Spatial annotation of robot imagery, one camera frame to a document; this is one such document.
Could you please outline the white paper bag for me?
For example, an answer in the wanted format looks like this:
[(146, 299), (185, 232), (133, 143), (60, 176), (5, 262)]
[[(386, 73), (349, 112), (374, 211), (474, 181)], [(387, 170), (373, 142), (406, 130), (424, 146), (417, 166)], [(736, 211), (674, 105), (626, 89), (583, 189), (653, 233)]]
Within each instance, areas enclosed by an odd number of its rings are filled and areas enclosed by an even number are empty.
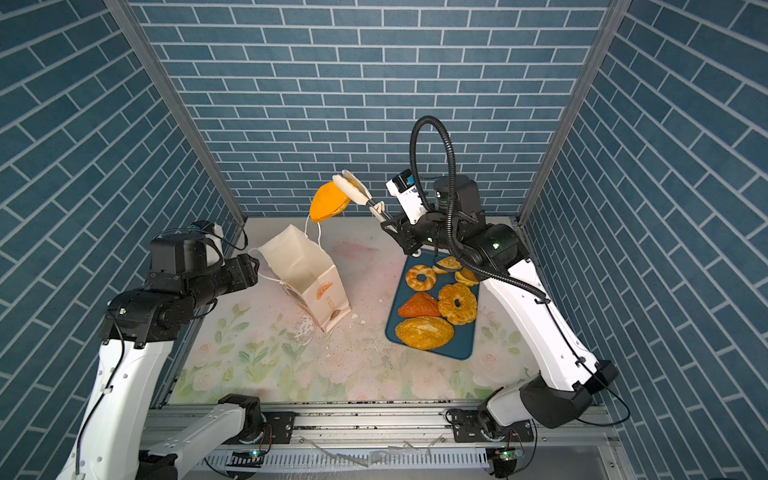
[(280, 285), (286, 295), (326, 333), (351, 314), (339, 271), (322, 248), (322, 228), (306, 218), (281, 223), (277, 218), (246, 222), (247, 253), (267, 265), (259, 276)]

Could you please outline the metal tongs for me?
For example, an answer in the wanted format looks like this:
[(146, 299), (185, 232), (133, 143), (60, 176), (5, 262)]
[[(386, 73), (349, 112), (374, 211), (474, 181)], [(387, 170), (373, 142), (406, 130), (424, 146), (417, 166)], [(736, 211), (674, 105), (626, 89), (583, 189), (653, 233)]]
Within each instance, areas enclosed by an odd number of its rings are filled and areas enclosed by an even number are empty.
[(384, 203), (376, 202), (365, 185), (350, 171), (343, 170), (341, 174), (335, 174), (332, 181), (351, 202), (367, 208), (379, 222), (392, 219)]

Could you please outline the orange half-moon bread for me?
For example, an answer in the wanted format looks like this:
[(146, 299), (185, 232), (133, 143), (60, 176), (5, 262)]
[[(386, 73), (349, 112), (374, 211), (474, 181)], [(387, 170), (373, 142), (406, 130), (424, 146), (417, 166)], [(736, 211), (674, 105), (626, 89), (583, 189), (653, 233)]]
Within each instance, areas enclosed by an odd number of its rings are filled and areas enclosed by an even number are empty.
[(321, 223), (343, 212), (349, 203), (349, 197), (333, 181), (328, 182), (317, 190), (312, 199), (310, 220)]

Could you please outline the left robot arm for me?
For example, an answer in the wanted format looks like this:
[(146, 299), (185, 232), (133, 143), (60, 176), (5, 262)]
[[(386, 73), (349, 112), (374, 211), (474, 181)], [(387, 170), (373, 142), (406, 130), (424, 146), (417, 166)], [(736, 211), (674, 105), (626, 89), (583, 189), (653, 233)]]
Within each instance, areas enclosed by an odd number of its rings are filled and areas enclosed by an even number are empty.
[(256, 397), (227, 394), (181, 433), (140, 452), (150, 401), (182, 326), (199, 309), (258, 281), (258, 261), (240, 254), (209, 261), (153, 260), (145, 284), (108, 305), (93, 389), (61, 479), (180, 479), (223, 442), (265, 437)]

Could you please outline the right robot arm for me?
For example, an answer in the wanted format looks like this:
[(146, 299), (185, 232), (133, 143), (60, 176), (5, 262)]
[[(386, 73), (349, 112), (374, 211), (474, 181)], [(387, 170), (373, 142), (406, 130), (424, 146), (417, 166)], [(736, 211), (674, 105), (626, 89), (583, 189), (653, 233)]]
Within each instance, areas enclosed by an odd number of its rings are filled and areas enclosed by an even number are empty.
[(513, 320), (538, 366), (519, 387), (494, 391), (478, 408), (479, 427), (497, 437), (533, 420), (556, 428), (582, 417), (595, 394), (618, 376), (576, 337), (541, 286), (527, 250), (508, 225), (490, 224), (475, 181), (464, 175), (434, 184), (436, 202), (422, 199), (407, 169), (387, 184), (400, 202), (382, 230), (408, 255), (385, 327), (397, 344), (457, 360), (472, 352), (479, 290), (487, 289)]

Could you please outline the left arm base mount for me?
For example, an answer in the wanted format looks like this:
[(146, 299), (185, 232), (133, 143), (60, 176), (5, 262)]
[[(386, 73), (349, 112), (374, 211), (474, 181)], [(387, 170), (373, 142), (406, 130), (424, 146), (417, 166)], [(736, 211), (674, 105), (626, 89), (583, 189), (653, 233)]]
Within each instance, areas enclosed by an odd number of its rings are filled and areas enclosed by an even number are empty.
[(291, 411), (267, 411), (262, 414), (262, 425), (258, 433), (240, 438), (236, 435), (227, 439), (224, 445), (266, 448), (269, 445), (287, 445), (290, 443), (297, 417)]

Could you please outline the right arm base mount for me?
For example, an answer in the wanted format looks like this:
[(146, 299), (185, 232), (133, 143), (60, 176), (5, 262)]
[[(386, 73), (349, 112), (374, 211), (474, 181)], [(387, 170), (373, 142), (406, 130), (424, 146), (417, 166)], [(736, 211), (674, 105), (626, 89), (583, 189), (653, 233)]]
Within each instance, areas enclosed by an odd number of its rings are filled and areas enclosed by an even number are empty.
[(526, 443), (535, 439), (533, 424), (530, 420), (501, 426), (485, 412), (460, 408), (446, 410), (444, 419), (449, 424), (454, 441), (457, 443)]

